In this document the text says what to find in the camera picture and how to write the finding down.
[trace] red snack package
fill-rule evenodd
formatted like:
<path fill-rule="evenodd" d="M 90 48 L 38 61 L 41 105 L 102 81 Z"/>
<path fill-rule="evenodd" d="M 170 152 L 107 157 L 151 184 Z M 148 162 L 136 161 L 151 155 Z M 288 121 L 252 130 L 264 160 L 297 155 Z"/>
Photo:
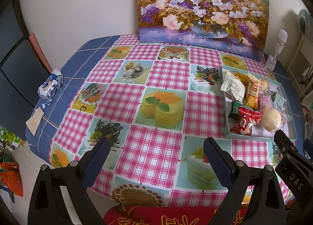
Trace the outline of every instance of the red snack package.
<path fill-rule="evenodd" d="M 1 181 L 16 195 L 23 197 L 23 184 L 19 173 L 15 170 L 0 172 Z"/>
<path fill-rule="evenodd" d="M 0 162 L 0 169 L 4 168 L 6 171 L 16 170 L 18 171 L 19 165 L 14 162 Z"/>
<path fill-rule="evenodd" d="M 251 136 L 252 126 L 258 124 L 262 117 L 262 111 L 252 111 L 244 107 L 239 107 L 239 123 L 230 129 L 231 133 Z"/>

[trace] red garment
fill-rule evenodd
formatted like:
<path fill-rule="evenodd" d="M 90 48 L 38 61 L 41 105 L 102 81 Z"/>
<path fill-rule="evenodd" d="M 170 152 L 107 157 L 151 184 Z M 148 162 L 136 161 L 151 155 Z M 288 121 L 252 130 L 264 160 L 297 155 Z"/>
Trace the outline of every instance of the red garment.
<path fill-rule="evenodd" d="M 232 225 L 242 223 L 246 208 L 238 211 Z M 103 217 L 107 225 L 207 225 L 214 207 L 143 207 L 118 205 Z"/>

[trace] white wall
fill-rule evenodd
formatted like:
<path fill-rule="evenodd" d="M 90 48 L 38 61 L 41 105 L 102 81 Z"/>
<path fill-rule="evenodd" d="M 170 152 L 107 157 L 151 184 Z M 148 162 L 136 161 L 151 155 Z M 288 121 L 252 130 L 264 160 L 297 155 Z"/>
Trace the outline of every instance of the white wall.
<path fill-rule="evenodd" d="M 34 32 L 52 68 L 60 68 L 86 41 L 138 32 L 136 0 L 20 0 L 30 33 Z M 279 29 L 288 42 L 279 60 L 286 65 L 300 40 L 297 15 L 301 0 L 270 0 L 265 53 L 273 53 Z"/>

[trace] bolt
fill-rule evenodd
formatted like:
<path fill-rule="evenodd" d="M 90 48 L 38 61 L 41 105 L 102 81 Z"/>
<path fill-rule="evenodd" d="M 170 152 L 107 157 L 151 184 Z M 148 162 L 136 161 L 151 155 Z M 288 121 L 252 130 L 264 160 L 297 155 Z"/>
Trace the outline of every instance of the bolt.
<path fill-rule="evenodd" d="M 272 171 L 272 170 L 273 170 L 273 167 L 272 167 L 271 165 L 266 165 L 265 167 L 266 167 L 266 169 L 269 170 L 269 171 Z"/>
<path fill-rule="evenodd" d="M 236 165 L 239 167 L 243 167 L 245 165 L 245 163 L 242 160 L 237 160 Z"/>
<path fill-rule="evenodd" d="M 48 165 L 47 164 L 42 164 L 40 166 L 40 170 L 45 171 L 47 169 Z"/>
<path fill-rule="evenodd" d="M 70 165 L 71 167 L 76 167 L 77 164 L 78 164 L 78 161 L 77 161 L 77 160 L 72 160 L 72 161 L 69 163 L 69 165 Z"/>

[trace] tiled floor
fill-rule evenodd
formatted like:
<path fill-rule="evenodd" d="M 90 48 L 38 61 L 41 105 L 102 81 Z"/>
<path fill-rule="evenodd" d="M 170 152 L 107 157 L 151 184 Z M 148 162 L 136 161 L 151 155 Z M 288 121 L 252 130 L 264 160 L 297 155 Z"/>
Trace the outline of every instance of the tiled floor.
<path fill-rule="evenodd" d="M 32 189 L 34 187 L 40 166 L 42 164 L 48 164 L 43 159 L 36 156 L 29 149 L 29 145 L 26 143 L 24 147 L 19 147 L 15 151 L 12 151 L 12 158 L 16 160 L 20 166 L 20 173 L 23 182 L 24 197 L 14 196 L 15 203 L 11 204 L 12 214 L 21 225 L 27 225 L 27 215 L 29 209 L 30 197 L 32 195 Z M 68 209 L 68 213 L 74 224 L 81 224 L 73 204 L 70 200 L 66 187 L 61 187 L 63 198 Z M 103 217 L 105 212 L 111 207 L 116 206 L 117 203 L 113 200 L 107 199 L 95 192 L 87 190 L 87 194 L 99 214 Z"/>

